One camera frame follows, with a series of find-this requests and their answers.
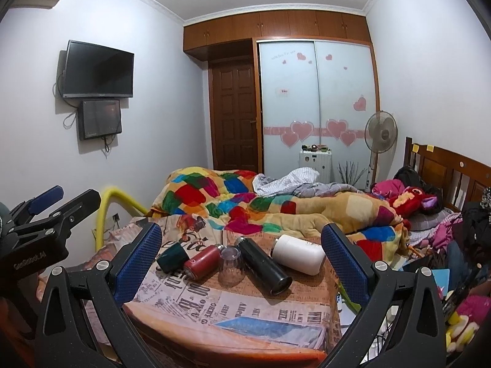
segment red stuffed animal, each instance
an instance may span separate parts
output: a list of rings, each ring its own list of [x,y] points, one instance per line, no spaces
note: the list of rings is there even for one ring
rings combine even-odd
[[[436,195],[425,194],[418,187],[407,187],[401,195],[389,199],[389,204],[403,218],[408,218],[419,209],[431,209],[436,203]]]

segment wooden door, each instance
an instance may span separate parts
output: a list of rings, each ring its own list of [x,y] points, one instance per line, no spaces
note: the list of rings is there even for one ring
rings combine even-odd
[[[208,23],[200,22],[194,25],[184,27],[184,46],[183,50],[187,51],[193,48],[206,45],[206,32],[208,31]]]
[[[258,171],[252,62],[212,65],[210,115],[216,170]]]
[[[313,10],[289,10],[288,22],[292,36],[318,36],[317,18]]]
[[[348,39],[372,42],[365,17],[350,13],[343,13],[342,15],[344,29]]]
[[[288,11],[262,11],[259,12],[259,18],[261,19],[261,36],[291,35]]]
[[[234,27],[235,40],[261,37],[261,19],[259,19],[259,12],[233,15],[232,24]]]
[[[225,43],[234,40],[232,17],[223,17],[207,21],[207,45]]]
[[[315,14],[319,36],[346,38],[343,17],[340,12],[316,11]]]

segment black thermos bottle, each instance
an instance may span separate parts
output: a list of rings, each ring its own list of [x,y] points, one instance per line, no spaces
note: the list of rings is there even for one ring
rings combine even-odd
[[[278,295],[287,290],[292,284],[283,269],[250,238],[240,236],[235,246],[242,253],[245,264],[252,273],[262,282],[271,295]]]

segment wooden headboard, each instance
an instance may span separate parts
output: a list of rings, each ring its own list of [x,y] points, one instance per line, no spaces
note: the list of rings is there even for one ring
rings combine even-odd
[[[460,211],[464,201],[480,201],[484,188],[491,186],[491,167],[442,148],[413,144],[409,137],[404,165],[413,167],[424,182],[441,188],[443,206],[453,211]]]

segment white appliance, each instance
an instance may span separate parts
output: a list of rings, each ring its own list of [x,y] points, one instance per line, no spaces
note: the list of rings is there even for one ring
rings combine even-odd
[[[332,152],[302,151],[299,153],[299,167],[311,167],[319,172],[318,182],[329,184],[331,180]]]

